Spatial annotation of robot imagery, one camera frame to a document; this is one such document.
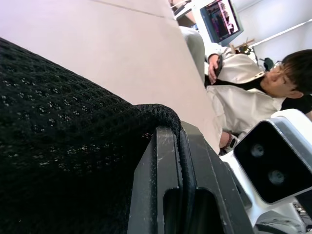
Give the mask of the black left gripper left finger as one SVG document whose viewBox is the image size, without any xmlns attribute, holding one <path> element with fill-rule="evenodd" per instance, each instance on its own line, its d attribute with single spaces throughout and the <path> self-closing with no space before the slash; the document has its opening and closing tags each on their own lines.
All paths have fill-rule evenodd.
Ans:
<svg viewBox="0 0 312 234">
<path fill-rule="evenodd" d="M 178 234 L 182 177 L 176 137 L 156 128 L 134 172 L 127 234 Z"/>
</svg>

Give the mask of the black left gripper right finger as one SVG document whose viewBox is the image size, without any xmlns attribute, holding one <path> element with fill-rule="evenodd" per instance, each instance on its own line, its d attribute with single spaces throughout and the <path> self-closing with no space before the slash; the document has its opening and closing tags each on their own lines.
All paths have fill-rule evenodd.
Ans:
<svg viewBox="0 0 312 234">
<path fill-rule="evenodd" d="M 181 148 L 191 172 L 187 234 L 254 234 L 230 170 L 200 130 L 182 123 Z"/>
</svg>

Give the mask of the black mesh drawstring pouch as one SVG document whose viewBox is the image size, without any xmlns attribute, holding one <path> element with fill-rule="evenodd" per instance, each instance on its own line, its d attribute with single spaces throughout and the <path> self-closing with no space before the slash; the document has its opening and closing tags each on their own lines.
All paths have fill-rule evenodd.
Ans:
<svg viewBox="0 0 312 234">
<path fill-rule="evenodd" d="M 0 234 L 126 234 L 159 126 L 181 121 L 0 38 Z"/>
</svg>

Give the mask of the black phone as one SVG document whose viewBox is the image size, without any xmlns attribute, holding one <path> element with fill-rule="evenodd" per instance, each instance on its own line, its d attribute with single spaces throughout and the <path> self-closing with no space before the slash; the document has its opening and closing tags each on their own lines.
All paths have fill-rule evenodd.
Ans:
<svg viewBox="0 0 312 234">
<path fill-rule="evenodd" d="M 222 67 L 223 67 L 223 57 L 220 55 L 220 56 L 218 56 L 218 60 L 217 60 L 217 68 L 214 70 L 216 77 L 219 76 L 219 74 L 222 70 Z"/>
</svg>

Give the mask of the person's left hand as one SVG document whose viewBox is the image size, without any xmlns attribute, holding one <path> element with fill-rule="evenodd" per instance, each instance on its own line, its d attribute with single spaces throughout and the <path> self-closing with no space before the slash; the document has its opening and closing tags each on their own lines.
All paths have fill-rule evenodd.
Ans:
<svg viewBox="0 0 312 234">
<path fill-rule="evenodd" d="M 231 137 L 232 135 L 230 133 L 222 132 L 220 142 L 219 142 L 220 149 L 227 146 L 228 142 L 231 140 Z"/>
</svg>

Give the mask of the person's right hand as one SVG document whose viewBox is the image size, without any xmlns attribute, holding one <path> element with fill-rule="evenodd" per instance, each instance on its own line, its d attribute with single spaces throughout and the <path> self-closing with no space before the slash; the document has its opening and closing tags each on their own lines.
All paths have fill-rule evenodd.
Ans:
<svg viewBox="0 0 312 234">
<path fill-rule="evenodd" d="M 218 54 L 212 54 L 208 58 L 208 76 L 210 80 L 210 84 L 213 85 L 217 80 L 216 71 L 218 70 L 218 61 L 219 61 L 219 55 Z"/>
</svg>

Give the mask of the white wrist watch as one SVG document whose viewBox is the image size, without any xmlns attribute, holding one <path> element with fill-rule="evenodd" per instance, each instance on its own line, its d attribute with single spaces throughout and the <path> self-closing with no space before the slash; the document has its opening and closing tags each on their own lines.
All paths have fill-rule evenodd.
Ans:
<svg viewBox="0 0 312 234">
<path fill-rule="evenodd" d="M 235 135 L 231 135 L 230 138 L 229 138 L 229 143 L 228 143 L 228 148 L 230 150 L 232 150 L 236 145 L 237 143 L 239 142 L 239 138 Z"/>
</svg>

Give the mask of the person in white jacket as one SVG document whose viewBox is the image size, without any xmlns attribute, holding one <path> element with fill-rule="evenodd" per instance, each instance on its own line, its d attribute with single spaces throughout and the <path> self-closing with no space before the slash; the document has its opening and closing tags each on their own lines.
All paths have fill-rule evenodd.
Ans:
<svg viewBox="0 0 312 234">
<path fill-rule="evenodd" d="M 261 70 L 246 54 L 234 54 L 230 47 L 210 44 L 206 52 L 200 33 L 180 28 L 212 102 L 218 143 L 222 132 L 241 140 L 258 122 L 278 111 L 296 109 L 312 121 L 312 49 L 284 57 L 269 71 Z M 208 58 L 223 57 L 223 67 L 211 85 Z"/>
</svg>

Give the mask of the wooden stand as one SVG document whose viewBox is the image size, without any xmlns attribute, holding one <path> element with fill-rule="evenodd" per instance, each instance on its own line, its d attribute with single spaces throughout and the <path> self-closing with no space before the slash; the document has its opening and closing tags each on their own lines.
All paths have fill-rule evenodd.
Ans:
<svg viewBox="0 0 312 234">
<path fill-rule="evenodd" d="M 234 46 L 232 43 L 230 43 L 229 47 L 231 48 L 234 54 L 245 54 L 246 51 L 249 51 L 249 45 L 254 42 L 255 42 L 254 38 L 252 39 L 246 38 L 245 42 L 243 42 L 242 44 Z"/>
</svg>

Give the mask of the computer monitor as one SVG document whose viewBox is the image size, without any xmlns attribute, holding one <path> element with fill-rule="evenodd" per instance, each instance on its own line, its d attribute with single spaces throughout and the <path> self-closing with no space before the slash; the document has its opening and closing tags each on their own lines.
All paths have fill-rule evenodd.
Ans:
<svg viewBox="0 0 312 234">
<path fill-rule="evenodd" d="M 200 14 L 213 43 L 227 46 L 244 31 L 231 0 L 214 0 Z"/>
</svg>

